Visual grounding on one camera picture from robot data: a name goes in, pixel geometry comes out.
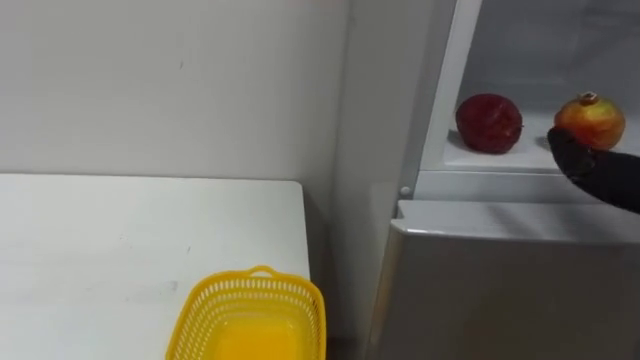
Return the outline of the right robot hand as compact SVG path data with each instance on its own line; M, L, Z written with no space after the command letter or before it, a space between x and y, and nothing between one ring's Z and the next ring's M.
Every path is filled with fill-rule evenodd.
M547 140L554 162L573 185L611 206L639 213L638 156L595 149L556 126Z

